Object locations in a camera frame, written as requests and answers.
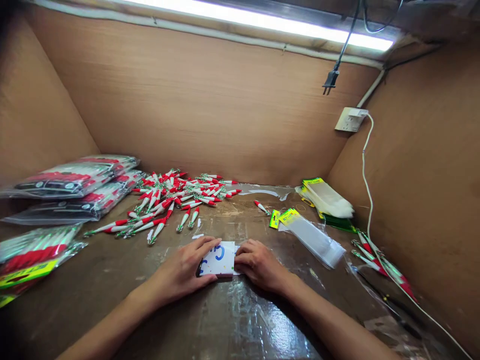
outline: handwritten number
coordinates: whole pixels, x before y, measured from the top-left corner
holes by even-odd
[[[215,255],[215,259],[217,259],[217,260],[222,260],[222,258],[223,258],[224,255],[225,255],[225,249],[224,249],[223,246],[218,245],[218,246],[215,246],[215,249],[213,250],[213,252],[216,252],[217,249],[221,249],[221,255],[220,255],[220,256]]]

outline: electrical cord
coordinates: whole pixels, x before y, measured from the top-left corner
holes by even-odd
[[[361,0],[363,1],[363,24],[365,25],[365,30],[370,33],[370,34],[376,34],[384,30],[387,26],[389,26],[392,21],[395,19],[397,14],[399,13],[400,8],[404,4],[404,0],[400,0],[398,2],[398,7],[396,8],[395,14],[386,22],[386,24],[378,29],[372,30],[369,25],[369,20],[368,20],[368,11],[369,11],[369,5],[367,4],[367,0]]]
[[[367,178],[365,177],[365,149],[367,148],[367,145],[369,144],[369,141],[370,141],[370,135],[372,134],[372,130],[374,129],[374,118],[370,115],[370,114],[367,114],[367,116],[370,118],[370,121],[371,121],[371,127],[370,127],[370,131],[368,132],[368,135],[366,137],[366,141],[365,141],[365,145],[363,146],[363,150],[361,152],[361,174],[363,176],[363,181],[365,182],[365,187],[366,187],[366,192],[368,194],[368,199],[370,200],[370,213],[368,215],[368,225],[367,225],[367,228],[366,228],[366,234],[368,236],[369,239],[372,239],[370,237],[370,224],[372,222],[372,213],[374,211],[374,201],[372,199],[372,195],[370,194],[370,188],[369,188],[369,183],[367,182]],[[380,256],[378,254],[377,251],[373,251],[375,253],[375,256],[377,258],[377,260],[379,261],[379,264],[382,263],[382,260],[380,259]],[[400,286],[400,284],[395,280],[395,278],[390,274],[390,269],[388,266],[385,266],[384,267],[388,277],[395,283],[395,285],[398,286],[398,288],[411,300],[412,303],[415,304],[415,306],[417,308],[420,309],[420,311],[422,313],[424,313],[431,321],[433,321],[434,324],[436,324],[440,329],[443,330],[443,332],[445,334],[448,335],[448,337],[458,346],[458,348],[465,354],[465,356],[467,358],[469,358],[470,360],[473,360],[473,358],[469,355],[469,353],[467,351],[465,351],[465,349],[458,343],[457,340],[455,340],[455,338],[450,335],[450,333],[445,330],[443,328],[442,325],[440,325],[433,317],[431,317],[425,310],[423,310],[420,305],[418,305],[411,297],[410,295]]]
[[[350,26],[350,31],[348,32],[348,36],[346,37],[346,41],[343,44],[343,47],[341,48],[340,55],[338,56],[338,60],[336,61],[335,65],[333,66],[333,70],[328,73],[328,76],[326,78],[325,84],[322,85],[323,88],[323,95],[325,93],[330,95],[330,90],[335,87],[335,83],[337,82],[337,78],[340,75],[339,67],[340,63],[342,62],[342,56],[344,55],[345,49],[347,48],[347,45],[349,44],[350,36],[354,32],[354,27],[355,23],[357,22],[357,19],[359,17],[360,13],[360,3],[362,0],[357,0],[356,2],[356,10],[355,14],[353,15],[353,20],[351,21],[351,26]]]

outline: fluorescent light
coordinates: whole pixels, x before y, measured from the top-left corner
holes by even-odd
[[[344,43],[349,34],[343,30],[196,0],[129,0],[128,2],[336,43]],[[349,45],[380,51],[388,50],[393,43],[391,40],[357,33],[353,33],[348,41]]]

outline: white pipe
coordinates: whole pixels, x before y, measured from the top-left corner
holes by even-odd
[[[377,88],[377,86],[380,84],[380,82],[382,81],[382,78],[384,77],[384,74],[385,74],[385,70],[382,69],[382,71],[380,71],[380,73],[378,74],[378,77],[375,79],[375,81],[373,82],[373,84],[370,86],[370,88],[366,91],[365,95],[363,95],[363,97],[361,98],[360,102],[358,103],[358,105],[356,106],[357,108],[362,108],[362,106],[364,105],[364,103],[367,101],[367,99],[370,97],[370,95],[372,95],[372,93],[374,92],[374,90]]]
[[[288,51],[290,53],[296,53],[296,54],[306,55],[312,58],[319,58],[319,59],[325,59],[325,60],[331,60],[331,61],[337,61],[339,57],[339,55],[334,52],[315,51],[315,50],[310,50],[301,46],[290,45],[284,42],[270,41],[270,40],[264,40],[260,38],[237,35],[233,33],[213,30],[213,29],[204,28],[200,26],[188,25],[188,24],[183,24],[183,23],[173,22],[168,20],[161,20],[154,17],[128,15],[128,14],[124,14],[124,13],[113,11],[113,10],[77,7],[77,6],[57,3],[50,0],[30,0],[30,2],[47,9],[79,16],[82,18],[115,20],[115,21],[120,21],[124,23],[174,30],[174,31],[179,31],[183,33],[190,33],[195,35],[207,36],[211,38],[229,40],[236,43]],[[368,59],[360,56],[343,55],[341,60],[344,63],[359,64],[359,65],[364,65],[364,66],[368,66],[368,67],[379,69],[379,70],[383,69],[383,63],[381,63],[380,61],[376,61],[376,60],[372,60],[372,59]]]

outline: white power cord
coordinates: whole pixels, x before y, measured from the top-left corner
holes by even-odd
[[[368,238],[371,240],[372,238],[370,237],[370,224],[372,222],[372,213],[374,211],[374,201],[372,200],[372,195],[370,194],[370,188],[369,188],[369,183],[367,182],[367,178],[365,177],[365,149],[367,148],[367,145],[369,144],[370,140],[370,135],[372,134],[372,130],[374,129],[374,119],[370,114],[367,114],[367,116],[370,118],[371,121],[371,128],[370,131],[368,132],[368,135],[366,137],[365,145],[363,146],[363,150],[361,152],[361,174],[363,176],[363,181],[365,182],[365,187],[366,187],[366,192],[368,194],[368,199],[370,200],[370,214],[368,215],[368,225],[366,228],[366,234]],[[379,257],[379,254],[377,251],[373,251],[375,253],[376,258],[379,261],[379,264],[382,263],[382,260]],[[440,329],[443,330],[445,334],[448,335],[448,337],[460,348],[460,350],[465,354],[467,358],[470,360],[473,360],[473,358],[469,355],[468,352],[465,351],[465,349],[458,343],[455,338],[450,335],[450,333],[443,328],[442,325],[440,325],[433,317],[431,317],[425,310],[423,310],[420,305],[418,305],[411,297],[410,295],[400,286],[400,284],[394,279],[394,277],[390,274],[390,269],[388,266],[384,267],[388,277],[395,283],[395,285],[398,286],[398,288],[405,293],[405,295],[411,300],[412,303],[415,304],[417,308],[420,309],[422,313],[424,313],[430,320],[432,320]]]

